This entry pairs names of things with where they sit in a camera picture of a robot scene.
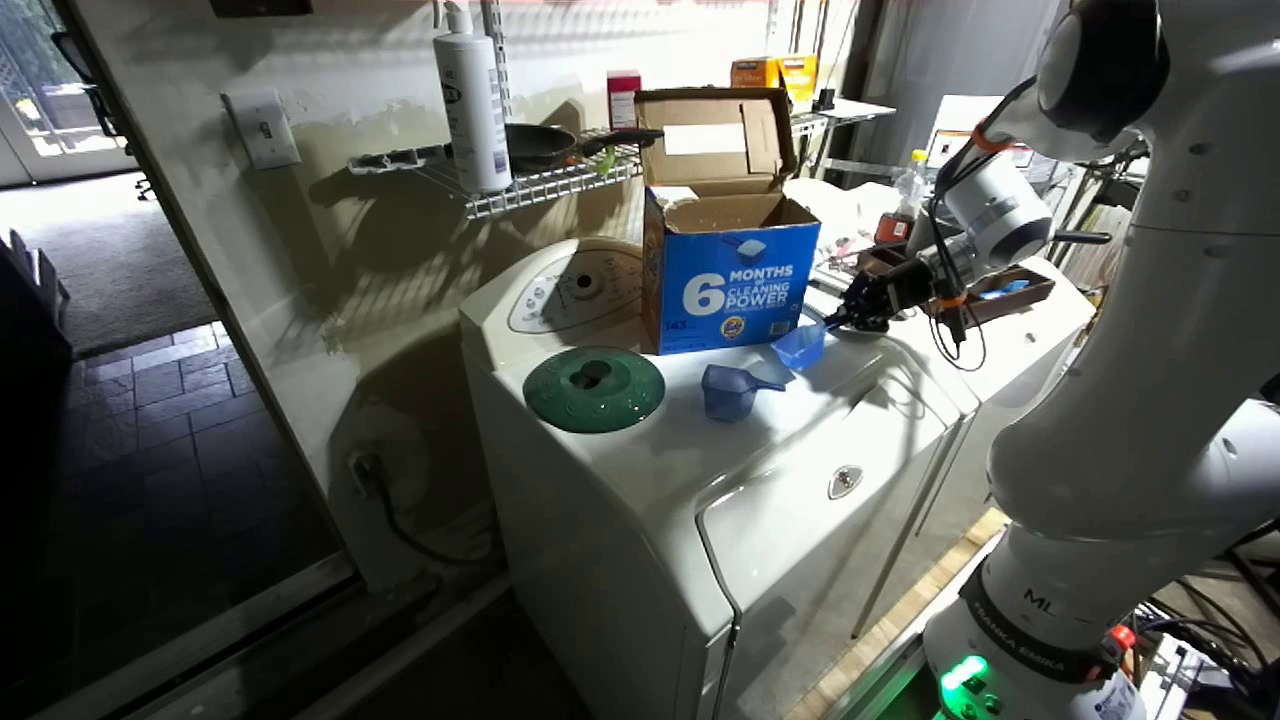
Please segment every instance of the metal rack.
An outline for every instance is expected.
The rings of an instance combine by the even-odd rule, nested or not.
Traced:
[[[503,217],[529,206],[549,206],[560,195],[622,184],[640,176],[640,154],[637,147],[602,147],[598,158],[553,170],[553,174],[529,174],[514,176],[512,188],[487,192],[487,195],[467,195],[457,182],[457,170],[444,154],[414,147],[414,154],[385,154],[385,158],[354,158],[346,166],[350,176],[392,176],[392,174],[414,174],[457,195],[462,206],[467,220],[487,220]]]

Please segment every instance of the green lid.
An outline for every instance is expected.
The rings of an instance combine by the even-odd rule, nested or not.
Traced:
[[[530,415],[566,431],[630,428],[665,399],[665,376],[637,353],[571,350],[525,379]]]

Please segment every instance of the blue printed box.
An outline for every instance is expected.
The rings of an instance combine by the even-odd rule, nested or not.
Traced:
[[[642,316],[654,353],[771,344],[795,327],[819,226],[774,192],[642,214]]]

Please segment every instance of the washing machine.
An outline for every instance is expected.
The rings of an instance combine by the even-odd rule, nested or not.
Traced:
[[[590,715],[786,715],[893,603],[883,589],[911,586],[903,557],[933,562],[980,517],[983,478],[950,480],[971,419],[1089,320],[1066,298],[1043,313],[1064,327],[980,379],[934,358],[925,320],[826,336],[817,367],[725,426],[702,367],[765,350],[648,358],[637,248],[565,239],[467,298],[459,344],[512,589]],[[616,428],[543,419],[529,379],[549,359],[565,384],[648,376],[648,399]]]

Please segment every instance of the tiled floor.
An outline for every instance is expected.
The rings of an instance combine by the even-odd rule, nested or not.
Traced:
[[[0,715],[334,550],[219,325],[5,384]]]

